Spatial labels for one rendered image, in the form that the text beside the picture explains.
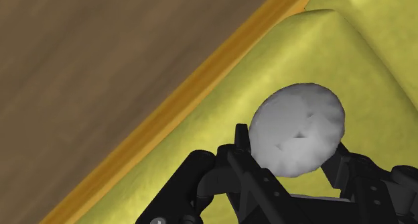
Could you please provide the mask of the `yellow sofa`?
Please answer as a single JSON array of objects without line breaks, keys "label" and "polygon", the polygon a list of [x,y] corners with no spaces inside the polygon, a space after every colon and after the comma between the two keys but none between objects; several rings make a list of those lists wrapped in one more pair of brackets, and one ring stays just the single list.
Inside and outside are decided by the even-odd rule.
[{"label": "yellow sofa", "polygon": [[189,152],[231,142],[237,123],[296,82],[338,95],[349,150],[418,167],[418,0],[309,0],[219,62],[207,59],[40,224],[134,224]]}]

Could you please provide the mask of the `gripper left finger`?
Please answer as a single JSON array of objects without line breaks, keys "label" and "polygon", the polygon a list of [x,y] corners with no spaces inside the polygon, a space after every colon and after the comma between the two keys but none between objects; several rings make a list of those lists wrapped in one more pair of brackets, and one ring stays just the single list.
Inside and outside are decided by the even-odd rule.
[{"label": "gripper left finger", "polygon": [[245,124],[215,154],[191,152],[135,224],[204,224],[200,215],[217,194],[227,195],[239,224],[295,224],[293,199],[251,156]]}]

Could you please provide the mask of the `white round ball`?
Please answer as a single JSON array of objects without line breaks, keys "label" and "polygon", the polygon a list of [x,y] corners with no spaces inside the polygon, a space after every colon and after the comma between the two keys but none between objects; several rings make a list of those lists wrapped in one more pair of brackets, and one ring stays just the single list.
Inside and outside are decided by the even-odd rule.
[{"label": "white round ball", "polygon": [[334,155],[345,130],[345,111],[326,87],[297,83],[269,96],[249,127],[251,155],[275,176],[298,177]]}]

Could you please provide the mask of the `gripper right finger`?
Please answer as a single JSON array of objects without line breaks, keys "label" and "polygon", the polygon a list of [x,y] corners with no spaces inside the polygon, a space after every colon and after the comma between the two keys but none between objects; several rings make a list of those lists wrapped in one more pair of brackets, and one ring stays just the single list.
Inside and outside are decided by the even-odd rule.
[{"label": "gripper right finger", "polygon": [[357,204],[359,224],[418,224],[418,168],[386,171],[339,144],[321,169],[340,198]]}]

